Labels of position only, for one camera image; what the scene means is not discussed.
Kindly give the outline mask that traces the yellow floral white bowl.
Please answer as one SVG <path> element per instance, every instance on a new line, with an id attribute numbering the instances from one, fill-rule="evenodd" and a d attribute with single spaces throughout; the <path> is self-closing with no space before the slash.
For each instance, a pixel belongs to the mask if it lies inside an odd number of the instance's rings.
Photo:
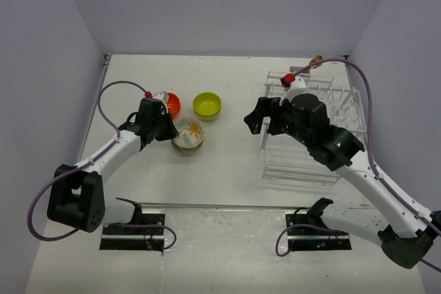
<path id="1" fill-rule="evenodd" d="M 205 133 L 201 123 L 194 118 L 181 118 L 174 122 L 178 130 L 178 136 L 174 139 L 181 139 L 188 143 L 190 140 L 195 143 L 198 140 L 205 140 Z"/>

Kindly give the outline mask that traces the teal patterned white bowl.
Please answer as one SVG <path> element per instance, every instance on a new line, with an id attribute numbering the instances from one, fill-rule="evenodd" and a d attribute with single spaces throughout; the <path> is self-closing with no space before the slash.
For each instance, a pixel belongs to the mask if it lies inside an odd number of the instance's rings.
<path id="1" fill-rule="evenodd" d="M 191 156 L 197 153 L 203 146 L 204 140 L 198 140 L 193 143 L 191 140 L 186 143 L 181 139 L 174 139 L 171 141 L 171 145 L 174 151 L 182 156 Z"/>

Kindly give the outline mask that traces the orange bowl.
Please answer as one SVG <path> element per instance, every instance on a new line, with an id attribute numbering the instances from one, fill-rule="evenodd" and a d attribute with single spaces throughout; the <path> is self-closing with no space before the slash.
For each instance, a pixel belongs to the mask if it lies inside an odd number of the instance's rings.
<path id="1" fill-rule="evenodd" d="M 179 100 L 168 101 L 168 107 L 172 118 L 176 118 L 181 110 L 181 102 Z"/>
<path id="2" fill-rule="evenodd" d="M 176 118 L 181 110 L 180 98 L 172 92 L 167 92 L 167 110 L 172 118 Z"/>

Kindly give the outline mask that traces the green bowl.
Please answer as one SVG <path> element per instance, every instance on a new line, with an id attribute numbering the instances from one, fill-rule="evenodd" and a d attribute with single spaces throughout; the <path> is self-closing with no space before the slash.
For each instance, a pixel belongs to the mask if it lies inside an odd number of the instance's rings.
<path id="1" fill-rule="evenodd" d="M 203 92 L 194 97 L 192 106 L 197 115 L 208 118 L 219 113 L 222 108 L 222 101 L 213 92 Z"/>
<path id="2" fill-rule="evenodd" d="M 202 120 L 206 122 L 213 121 L 217 119 L 221 112 L 221 105 L 211 102 L 197 103 L 194 106 L 195 114 Z"/>

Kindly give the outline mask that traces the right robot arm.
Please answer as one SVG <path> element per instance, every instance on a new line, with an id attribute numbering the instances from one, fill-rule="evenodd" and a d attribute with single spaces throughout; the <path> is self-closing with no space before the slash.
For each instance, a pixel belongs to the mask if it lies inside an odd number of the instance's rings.
<path id="1" fill-rule="evenodd" d="M 316 234 L 356 235 L 377 244 L 405 269 L 425 261 L 440 236 L 440 212 L 430 211 L 398 188 L 349 130 L 330 123 L 323 102 L 312 94 L 291 101 L 260 97 L 244 122 L 256 135 L 264 118 L 270 119 L 268 134 L 286 134 L 300 142 L 316 162 L 350 182 L 378 210 L 376 215 L 349 211 L 321 198 L 307 211 L 306 228 Z"/>

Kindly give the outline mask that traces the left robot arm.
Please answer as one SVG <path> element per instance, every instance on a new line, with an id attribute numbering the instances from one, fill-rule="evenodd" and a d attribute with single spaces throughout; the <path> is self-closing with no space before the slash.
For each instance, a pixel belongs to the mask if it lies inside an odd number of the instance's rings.
<path id="1" fill-rule="evenodd" d="M 88 233 L 102 224 L 117 224 L 129 234 L 139 232 L 143 226 L 140 207 L 122 198 L 107 202 L 103 186 L 119 167 L 152 141 L 178 136 L 167 101 L 165 92 L 143 98 L 134 121 L 124 122 L 117 134 L 87 160 L 74 166 L 61 165 L 55 171 L 48 219 Z"/>

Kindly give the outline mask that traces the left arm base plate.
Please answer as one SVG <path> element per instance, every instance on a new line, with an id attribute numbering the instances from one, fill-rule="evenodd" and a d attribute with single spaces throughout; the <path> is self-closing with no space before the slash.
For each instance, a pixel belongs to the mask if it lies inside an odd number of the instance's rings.
<path id="1" fill-rule="evenodd" d="M 165 230 L 153 225 L 164 225 L 165 214 L 142 213 L 136 224 L 148 224 L 148 228 L 106 226 L 102 230 L 101 251 L 164 251 Z"/>

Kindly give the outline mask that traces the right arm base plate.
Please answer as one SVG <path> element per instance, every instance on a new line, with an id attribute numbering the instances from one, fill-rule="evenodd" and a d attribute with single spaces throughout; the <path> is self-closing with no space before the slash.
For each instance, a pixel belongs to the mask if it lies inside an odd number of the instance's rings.
<path id="1" fill-rule="evenodd" d="M 325 228 L 321 220 L 307 215 L 306 209 L 297 209 L 285 214 L 287 227 L 295 224 L 306 224 Z M 349 251 L 352 250 L 348 233 L 339 231 L 329 233 L 309 227 L 296 227 L 287 232 L 287 243 L 290 251 Z"/>

